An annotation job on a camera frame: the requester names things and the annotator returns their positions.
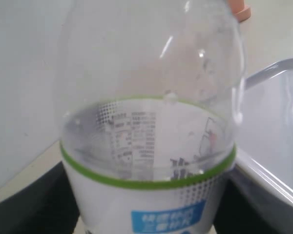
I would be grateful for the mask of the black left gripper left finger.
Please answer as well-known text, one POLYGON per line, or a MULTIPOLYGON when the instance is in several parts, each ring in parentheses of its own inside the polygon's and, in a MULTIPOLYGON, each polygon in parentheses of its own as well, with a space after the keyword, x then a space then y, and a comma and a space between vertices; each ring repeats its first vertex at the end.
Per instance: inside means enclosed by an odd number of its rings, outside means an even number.
POLYGON ((0 234, 71 234, 80 212, 63 164, 0 202, 0 234))

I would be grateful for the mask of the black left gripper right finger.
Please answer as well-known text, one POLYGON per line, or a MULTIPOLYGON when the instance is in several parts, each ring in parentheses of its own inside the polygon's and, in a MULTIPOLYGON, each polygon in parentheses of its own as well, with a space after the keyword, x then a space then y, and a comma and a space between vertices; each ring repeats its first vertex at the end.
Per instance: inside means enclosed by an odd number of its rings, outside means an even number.
POLYGON ((233 170, 213 224, 218 234, 293 234, 293 206, 233 170))

